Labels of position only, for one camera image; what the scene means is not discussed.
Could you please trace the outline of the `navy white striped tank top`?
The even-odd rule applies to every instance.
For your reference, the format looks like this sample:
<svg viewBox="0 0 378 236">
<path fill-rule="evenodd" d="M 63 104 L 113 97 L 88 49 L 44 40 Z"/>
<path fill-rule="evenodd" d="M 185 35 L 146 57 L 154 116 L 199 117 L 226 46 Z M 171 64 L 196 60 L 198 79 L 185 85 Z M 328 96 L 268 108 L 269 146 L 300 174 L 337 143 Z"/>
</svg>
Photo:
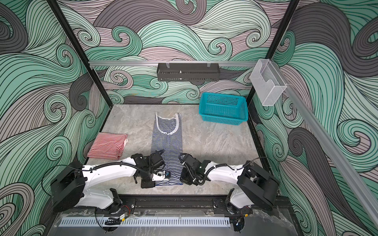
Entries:
<svg viewBox="0 0 378 236">
<path fill-rule="evenodd" d="M 156 185 L 182 185 L 180 177 L 183 165 L 179 160 L 179 156 L 183 153 L 181 114 L 176 113 L 172 118 L 163 118 L 155 114 L 151 152 L 161 150 L 164 151 L 161 154 L 164 165 L 159 167 L 158 170 L 169 172 L 170 178 L 167 181 L 156 182 Z"/>
</svg>

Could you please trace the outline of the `red white striped tank top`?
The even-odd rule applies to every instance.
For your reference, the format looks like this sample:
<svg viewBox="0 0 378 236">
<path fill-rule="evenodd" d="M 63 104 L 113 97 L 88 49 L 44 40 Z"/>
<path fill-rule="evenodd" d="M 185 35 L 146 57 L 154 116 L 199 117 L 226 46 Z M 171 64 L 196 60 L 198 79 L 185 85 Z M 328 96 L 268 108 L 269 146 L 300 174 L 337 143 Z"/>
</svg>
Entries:
<svg viewBox="0 0 378 236">
<path fill-rule="evenodd" d="M 88 154 L 88 158 L 119 160 L 128 142 L 127 134 L 100 132 Z"/>
</svg>

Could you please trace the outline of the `teal plastic basket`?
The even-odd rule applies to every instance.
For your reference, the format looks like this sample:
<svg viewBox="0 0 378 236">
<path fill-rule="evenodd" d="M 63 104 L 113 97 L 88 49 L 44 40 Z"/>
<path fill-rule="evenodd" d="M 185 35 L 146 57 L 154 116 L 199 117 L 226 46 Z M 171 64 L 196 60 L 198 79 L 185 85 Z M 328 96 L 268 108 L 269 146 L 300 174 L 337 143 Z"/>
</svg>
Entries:
<svg viewBox="0 0 378 236">
<path fill-rule="evenodd" d="M 240 125 L 248 120 L 247 101 L 242 96 L 205 92 L 199 114 L 205 122 Z"/>
</svg>

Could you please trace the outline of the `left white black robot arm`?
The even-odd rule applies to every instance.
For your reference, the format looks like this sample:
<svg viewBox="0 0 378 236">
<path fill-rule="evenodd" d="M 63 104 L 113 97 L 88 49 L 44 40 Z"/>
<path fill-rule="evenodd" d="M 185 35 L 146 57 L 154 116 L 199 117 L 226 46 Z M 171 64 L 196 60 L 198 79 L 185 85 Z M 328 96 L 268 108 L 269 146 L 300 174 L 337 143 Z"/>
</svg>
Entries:
<svg viewBox="0 0 378 236">
<path fill-rule="evenodd" d="M 51 181 L 52 205 L 54 212 L 63 212 L 73 207 L 96 207 L 106 214 L 118 213 L 123 202 L 116 189 L 96 189 L 95 186 L 123 178 L 137 177 L 142 179 L 141 186 L 151 188 L 160 176 L 149 166 L 149 159 L 141 154 L 135 158 L 125 158 L 116 162 L 101 165 L 81 165 L 75 161 L 65 167 Z"/>
</svg>

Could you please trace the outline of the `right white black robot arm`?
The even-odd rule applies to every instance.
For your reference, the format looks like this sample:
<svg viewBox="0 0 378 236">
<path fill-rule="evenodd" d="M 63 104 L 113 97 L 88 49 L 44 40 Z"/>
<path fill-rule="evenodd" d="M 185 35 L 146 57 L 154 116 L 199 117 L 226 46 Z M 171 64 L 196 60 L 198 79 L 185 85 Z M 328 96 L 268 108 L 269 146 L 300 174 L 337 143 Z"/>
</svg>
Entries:
<svg viewBox="0 0 378 236">
<path fill-rule="evenodd" d="M 207 182 L 224 182 L 234 185 L 225 200 L 229 212 L 236 214 L 252 206 L 273 210 L 280 182 L 254 159 L 243 165 L 228 165 L 210 160 L 201 162 L 182 153 L 179 160 L 183 165 L 180 181 L 184 184 L 202 186 Z"/>
</svg>

